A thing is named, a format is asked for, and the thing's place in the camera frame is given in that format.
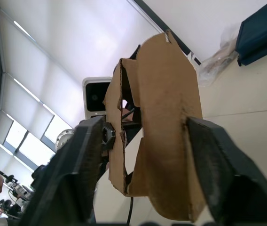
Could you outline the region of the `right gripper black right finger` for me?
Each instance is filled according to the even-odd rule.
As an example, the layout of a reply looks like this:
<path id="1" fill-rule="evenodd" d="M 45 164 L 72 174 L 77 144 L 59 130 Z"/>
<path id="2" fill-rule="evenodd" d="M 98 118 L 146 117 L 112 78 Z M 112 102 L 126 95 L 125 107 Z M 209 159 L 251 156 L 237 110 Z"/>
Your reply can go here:
<path id="1" fill-rule="evenodd" d="M 223 127 L 204 119 L 186 121 L 196 173 L 210 226 L 267 226 L 267 178 Z"/>

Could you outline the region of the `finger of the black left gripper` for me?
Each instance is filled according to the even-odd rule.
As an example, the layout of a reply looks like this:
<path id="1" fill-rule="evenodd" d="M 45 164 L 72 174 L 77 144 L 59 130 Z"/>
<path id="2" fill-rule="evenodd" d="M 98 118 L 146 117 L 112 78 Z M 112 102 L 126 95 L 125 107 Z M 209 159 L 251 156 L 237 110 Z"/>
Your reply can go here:
<path id="1" fill-rule="evenodd" d="M 141 130 L 141 123 L 133 122 L 133 121 L 123 121 L 122 128 L 125 132 L 126 136 L 126 144 L 129 144 L 132 139 L 137 135 L 137 133 Z"/>

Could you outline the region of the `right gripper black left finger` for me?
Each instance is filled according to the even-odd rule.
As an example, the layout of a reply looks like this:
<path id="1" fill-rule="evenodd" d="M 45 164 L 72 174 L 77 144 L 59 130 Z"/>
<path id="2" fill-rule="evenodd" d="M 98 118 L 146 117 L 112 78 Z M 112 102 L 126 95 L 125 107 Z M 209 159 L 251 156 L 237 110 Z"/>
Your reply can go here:
<path id="1" fill-rule="evenodd" d="M 21 224 L 87 224 L 93 209 L 104 117 L 80 122 L 43 171 Z"/>

